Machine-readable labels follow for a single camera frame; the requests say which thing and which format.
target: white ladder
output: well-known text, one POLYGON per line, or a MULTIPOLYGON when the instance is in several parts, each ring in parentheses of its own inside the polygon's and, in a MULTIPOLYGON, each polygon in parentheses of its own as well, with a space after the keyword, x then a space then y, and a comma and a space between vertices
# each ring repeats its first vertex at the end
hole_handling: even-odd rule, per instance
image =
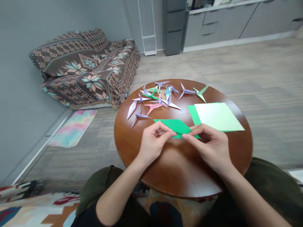
POLYGON ((153 35, 143 36, 139 0, 138 0, 138 9, 139 9, 139 19, 140 19, 140 28, 141 28, 141 36, 142 36, 144 54, 145 54, 145 56, 148 56, 148 55, 157 55, 157 42, 156 42, 156 30, 155 30, 155 19, 154 19, 154 7, 153 7, 152 0, 151 0, 151 10, 152 10, 152 21, 153 21, 153 25, 154 25, 154 34, 153 35), (154 38, 155 39, 155 49, 154 50, 147 50, 146 51, 145 45, 144 45, 144 40, 147 40, 147 39, 150 39, 150 38, 154 38))

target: gray carpet floor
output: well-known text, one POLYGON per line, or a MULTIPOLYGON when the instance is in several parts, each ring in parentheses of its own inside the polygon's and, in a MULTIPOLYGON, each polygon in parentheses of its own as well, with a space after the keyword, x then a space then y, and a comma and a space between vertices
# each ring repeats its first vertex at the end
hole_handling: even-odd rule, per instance
MULTIPOLYGON (((303 39, 142 57, 130 92, 176 78, 208 84, 233 100, 251 126, 254 156, 282 169, 303 167, 303 39)), ((25 181, 45 180, 44 192, 81 189, 102 167, 124 169, 114 142, 116 114, 98 109, 77 146, 49 147, 25 181)))

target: colorful rug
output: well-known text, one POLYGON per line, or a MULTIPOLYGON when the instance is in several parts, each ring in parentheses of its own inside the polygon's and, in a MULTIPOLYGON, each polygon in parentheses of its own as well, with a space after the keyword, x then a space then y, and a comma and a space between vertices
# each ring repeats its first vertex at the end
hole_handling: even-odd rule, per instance
POLYGON ((51 138, 48 145, 53 147, 71 148, 78 144, 84 132, 91 124, 97 110, 77 110, 51 138))

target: hand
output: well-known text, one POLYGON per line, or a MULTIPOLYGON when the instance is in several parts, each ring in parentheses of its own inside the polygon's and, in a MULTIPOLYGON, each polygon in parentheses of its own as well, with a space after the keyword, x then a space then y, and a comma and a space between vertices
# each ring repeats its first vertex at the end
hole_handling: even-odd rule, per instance
POLYGON ((148 167, 154 160, 156 160, 162 151, 166 141, 173 136, 175 132, 165 126, 162 122, 157 121, 143 131, 141 140, 141 147, 136 159, 148 167))
POLYGON ((224 177, 235 168, 230 160, 228 138, 224 132, 218 131, 206 124, 191 127, 192 131, 183 134, 182 138, 192 144, 203 160, 220 176, 224 177), (194 137, 199 135, 202 142, 194 137))

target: person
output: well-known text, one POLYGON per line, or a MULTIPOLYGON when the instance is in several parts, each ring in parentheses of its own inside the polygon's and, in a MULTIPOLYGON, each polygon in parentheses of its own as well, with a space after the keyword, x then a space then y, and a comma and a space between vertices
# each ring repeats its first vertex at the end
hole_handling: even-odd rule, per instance
MULTIPOLYGON (((140 151, 125 171, 114 166, 101 169, 85 184, 72 226, 161 226, 160 221, 149 216, 130 195, 147 167, 159 157, 164 144, 175 135, 175 132, 160 121, 144 129, 140 151)), ((249 176, 250 169, 243 177, 233 166, 225 133, 200 124, 194 126, 190 133, 183 134, 182 139, 198 150, 205 163, 221 177, 229 192, 218 197, 209 215, 202 220, 201 226, 248 224, 269 227, 303 223, 302 196, 296 189, 289 187, 296 185, 291 177, 275 165, 255 159, 252 162, 254 165, 250 166, 250 169, 263 171, 262 176, 267 177, 268 173, 271 178, 276 179, 270 181, 271 184, 281 182, 283 185, 277 187, 278 191, 288 187, 285 189, 288 190, 286 194, 291 195, 284 199, 281 197, 285 193, 278 195, 275 193, 276 189, 270 189, 266 195, 264 192, 268 192, 268 189, 262 190, 261 187, 260 192, 263 191, 263 196, 269 198, 267 202, 245 178, 248 175, 252 182, 256 180, 255 176, 249 176), (199 135, 202 140, 196 139, 194 135, 199 135)))

